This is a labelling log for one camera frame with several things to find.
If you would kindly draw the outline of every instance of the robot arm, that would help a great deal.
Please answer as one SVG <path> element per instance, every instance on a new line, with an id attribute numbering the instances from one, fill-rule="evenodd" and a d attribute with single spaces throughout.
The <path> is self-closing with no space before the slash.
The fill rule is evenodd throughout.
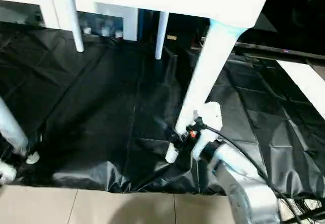
<path id="1" fill-rule="evenodd" d="M 236 223 L 280 223 L 277 198 L 257 168 L 240 151 L 225 141 L 218 140 L 217 133 L 204 127 L 207 125 L 216 130 L 221 129 L 219 104 L 204 104 L 195 111 L 194 118 L 186 128 L 187 133 L 179 140 L 174 140 L 174 149 L 178 151 L 185 145 L 191 145 L 193 158 L 208 163 L 218 184 L 229 198 Z"/>

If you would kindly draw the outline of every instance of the black mat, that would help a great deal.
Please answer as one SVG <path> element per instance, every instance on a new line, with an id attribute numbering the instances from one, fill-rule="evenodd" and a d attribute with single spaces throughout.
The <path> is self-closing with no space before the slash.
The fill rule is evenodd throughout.
<path id="1" fill-rule="evenodd" d="M 15 184 L 217 194 L 204 162 L 181 154 L 152 119 L 174 124 L 191 69 L 149 45 L 70 32 L 0 26 L 0 95 L 28 136 L 43 133 L 41 159 Z M 240 142 L 288 196 L 323 198 L 325 122 L 274 61 L 233 56 L 208 100 L 221 105 L 223 133 Z M 0 142 L 6 150 L 6 142 Z"/>

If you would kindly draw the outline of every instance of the black cable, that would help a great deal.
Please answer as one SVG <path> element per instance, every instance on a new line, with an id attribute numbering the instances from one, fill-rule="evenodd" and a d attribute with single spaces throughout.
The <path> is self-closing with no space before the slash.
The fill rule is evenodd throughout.
<path id="1" fill-rule="evenodd" d="M 296 211 L 294 210 L 292 204 L 289 202 L 288 198 L 284 196 L 283 193 L 280 192 L 280 190 L 269 180 L 268 176 L 266 173 L 261 169 L 261 167 L 254 161 L 254 159 L 246 152 L 244 148 L 242 148 L 239 144 L 237 144 L 235 141 L 231 140 L 224 134 L 222 134 L 219 130 L 214 129 L 212 127 L 209 127 L 207 125 L 203 125 L 205 129 L 208 129 L 220 136 L 222 136 L 224 139 L 228 140 L 231 144 L 233 144 L 245 157 L 248 158 L 248 160 L 256 167 L 258 174 L 261 176 L 261 178 L 267 183 L 267 185 L 274 191 L 276 192 L 284 201 L 286 202 L 287 206 L 289 207 L 290 211 L 293 213 L 295 216 L 295 219 L 297 220 L 298 224 L 301 224 L 300 218 L 297 215 Z"/>

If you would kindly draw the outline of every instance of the orange component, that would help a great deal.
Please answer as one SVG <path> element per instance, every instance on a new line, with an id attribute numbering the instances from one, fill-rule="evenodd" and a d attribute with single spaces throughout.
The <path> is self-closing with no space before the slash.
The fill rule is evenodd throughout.
<path id="1" fill-rule="evenodd" d="M 195 131 L 190 131 L 189 134 L 192 138 L 195 138 L 197 136 L 197 133 Z"/>

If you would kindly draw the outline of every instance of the tiled floor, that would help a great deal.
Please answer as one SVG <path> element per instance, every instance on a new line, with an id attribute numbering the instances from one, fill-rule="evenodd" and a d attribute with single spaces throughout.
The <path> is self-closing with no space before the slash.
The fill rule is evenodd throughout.
<path id="1" fill-rule="evenodd" d="M 226 197 L 7 186 L 1 224 L 234 223 Z"/>

